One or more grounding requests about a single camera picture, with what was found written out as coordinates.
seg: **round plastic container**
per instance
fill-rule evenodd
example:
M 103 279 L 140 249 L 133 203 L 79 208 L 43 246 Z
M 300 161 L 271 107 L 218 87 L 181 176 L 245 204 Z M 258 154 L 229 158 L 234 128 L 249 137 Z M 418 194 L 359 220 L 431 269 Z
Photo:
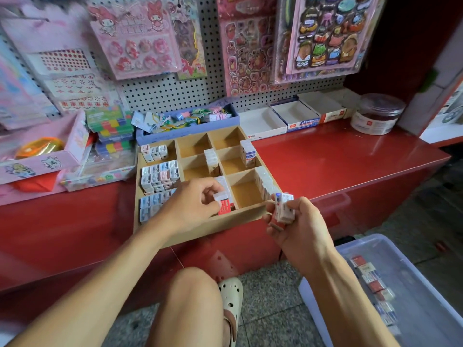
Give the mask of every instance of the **round plastic container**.
M 352 116 L 350 126 L 369 135 L 387 134 L 394 127 L 405 106 L 405 102 L 389 95 L 362 95 L 358 111 Z

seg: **person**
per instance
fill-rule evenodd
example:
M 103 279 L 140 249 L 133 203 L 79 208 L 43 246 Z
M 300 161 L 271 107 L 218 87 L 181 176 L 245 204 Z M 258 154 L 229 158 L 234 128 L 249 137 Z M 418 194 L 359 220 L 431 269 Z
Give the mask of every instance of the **person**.
M 194 179 L 178 188 L 160 211 L 70 292 L 35 319 L 8 347 L 97 347 L 103 343 L 124 301 L 158 250 L 173 235 L 187 232 L 216 214 L 214 178 Z M 296 220 L 282 232 L 267 232 L 289 262 L 307 278 L 333 345 L 398 344 L 334 248 L 327 226 L 307 198 L 289 201 Z M 269 203 L 270 213 L 275 205 Z M 264 215 L 267 224 L 270 215 Z M 234 346 L 243 287 L 237 278 L 217 285 L 204 271 L 186 268 L 170 283 L 154 319 L 147 347 Z

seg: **forearm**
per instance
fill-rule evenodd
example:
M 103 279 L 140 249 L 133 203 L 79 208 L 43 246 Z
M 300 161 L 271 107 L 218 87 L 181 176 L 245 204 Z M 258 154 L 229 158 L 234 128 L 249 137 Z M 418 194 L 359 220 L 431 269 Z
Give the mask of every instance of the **forearm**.
M 9 347 L 100 346 L 131 290 L 167 241 L 165 233 L 142 228 Z
M 303 274 L 335 347 L 399 346 L 355 274 L 334 248 Z

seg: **white label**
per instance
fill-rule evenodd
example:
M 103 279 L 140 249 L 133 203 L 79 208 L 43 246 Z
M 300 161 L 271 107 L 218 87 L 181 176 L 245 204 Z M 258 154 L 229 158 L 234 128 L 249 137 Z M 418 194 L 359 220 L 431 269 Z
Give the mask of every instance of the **white label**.
M 374 120 L 362 116 L 360 113 L 355 112 L 350 121 L 350 126 L 361 133 L 367 133 L 369 135 L 384 135 L 389 133 L 394 127 L 394 120 Z

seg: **tile floor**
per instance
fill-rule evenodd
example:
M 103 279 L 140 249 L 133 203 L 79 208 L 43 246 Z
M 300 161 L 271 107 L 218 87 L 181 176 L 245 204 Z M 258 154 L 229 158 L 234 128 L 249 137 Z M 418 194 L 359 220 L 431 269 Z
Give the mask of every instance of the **tile floor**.
M 443 169 L 420 186 L 385 223 L 365 235 L 382 233 L 463 315 L 463 161 Z M 438 251 L 441 241 L 449 250 Z M 244 286 L 238 347 L 324 344 L 302 303 L 300 275 L 288 262 L 241 275 Z M 119 317 L 104 347 L 142 347 L 157 306 Z

